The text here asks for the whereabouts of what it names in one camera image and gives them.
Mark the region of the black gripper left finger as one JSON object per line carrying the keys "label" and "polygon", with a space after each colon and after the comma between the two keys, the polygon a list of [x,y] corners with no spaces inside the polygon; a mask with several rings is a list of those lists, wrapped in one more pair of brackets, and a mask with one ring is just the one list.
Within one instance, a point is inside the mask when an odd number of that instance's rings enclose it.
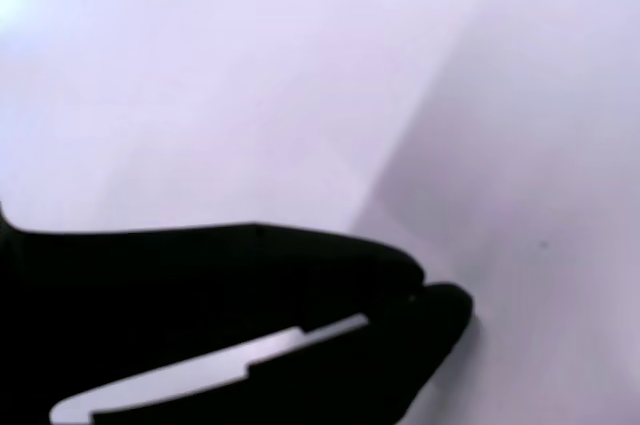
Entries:
{"label": "black gripper left finger", "polygon": [[248,223],[45,233],[1,222],[1,420],[274,332],[374,316],[425,275],[369,240]]}

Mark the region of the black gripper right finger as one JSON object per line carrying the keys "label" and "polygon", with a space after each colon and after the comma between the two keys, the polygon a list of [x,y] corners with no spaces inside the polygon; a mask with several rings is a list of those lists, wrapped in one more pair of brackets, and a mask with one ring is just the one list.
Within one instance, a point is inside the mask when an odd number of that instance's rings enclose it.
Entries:
{"label": "black gripper right finger", "polygon": [[470,294],[423,287],[361,328],[268,360],[229,385],[95,424],[396,424],[468,327]]}

